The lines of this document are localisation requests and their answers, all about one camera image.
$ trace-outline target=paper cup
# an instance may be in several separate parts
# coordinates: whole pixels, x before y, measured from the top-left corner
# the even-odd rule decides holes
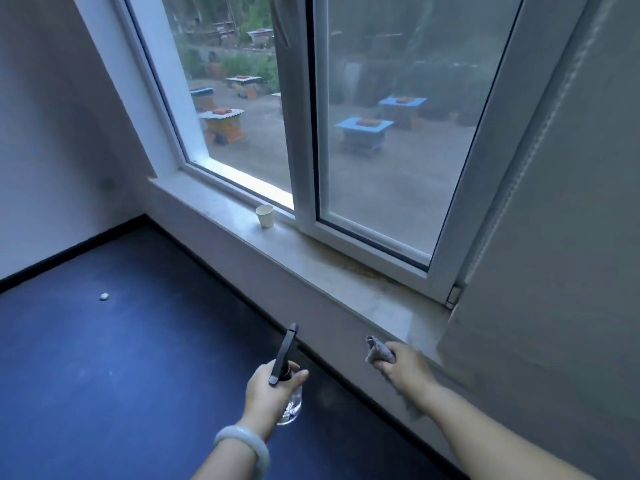
[[[273,227],[275,224],[274,220],[274,211],[273,206],[271,204],[264,204],[255,209],[255,213],[258,215],[258,220],[260,221],[260,226],[264,229],[268,229],[269,227]]]

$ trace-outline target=window sill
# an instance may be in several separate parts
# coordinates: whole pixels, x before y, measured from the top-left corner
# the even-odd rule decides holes
[[[304,235],[285,216],[277,216],[273,228],[261,229],[249,205],[183,171],[150,183],[372,324],[383,337],[418,347],[441,366],[436,345],[451,314],[441,304]]]

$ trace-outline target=white window frame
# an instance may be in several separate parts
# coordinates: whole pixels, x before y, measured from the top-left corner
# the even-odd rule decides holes
[[[428,255],[343,217],[333,215],[333,225],[317,218],[316,179],[323,172],[316,177],[316,160],[322,162],[318,152],[326,151],[326,128],[317,122],[326,120],[328,105],[326,85],[313,81],[327,71],[326,0],[271,0],[291,194],[209,157],[162,1],[114,0],[181,169],[251,204],[276,204],[292,221],[294,213],[300,231],[441,303],[459,278],[587,1],[522,1],[435,250]]]

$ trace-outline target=rag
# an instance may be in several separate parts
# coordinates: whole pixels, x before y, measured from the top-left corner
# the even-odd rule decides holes
[[[377,360],[384,360],[388,363],[396,363],[396,356],[391,350],[389,350],[386,345],[380,342],[377,338],[372,337],[371,335],[367,337],[367,345],[369,347],[369,353],[367,354],[367,363],[373,364]],[[404,407],[406,409],[407,414],[409,414],[409,418],[412,420],[417,420],[422,417],[422,412],[415,407],[415,405],[409,401],[404,395],[400,394],[404,400]]]

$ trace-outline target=hand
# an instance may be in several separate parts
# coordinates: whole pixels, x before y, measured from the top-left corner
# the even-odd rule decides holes
[[[420,350],[400,342],[387,342],[385,345],[396,355],[396,363],[377,360],[373,366],[398,392],[422,409],[429,390],[439,387],[424,355]]]
[[[273,428],[282,417],[293,391],[309,377],[309,371],[301,371],[297,363],[289,361],[291,369],[297,372],[288,381],[278,382],[276,387],[272,387],[269,385],[269,377],[274,362],[275,359],[262,364],[249,379],[246,385],[244,414],[237,423],[238,426],[250,429],[265,442],[269,440]]]

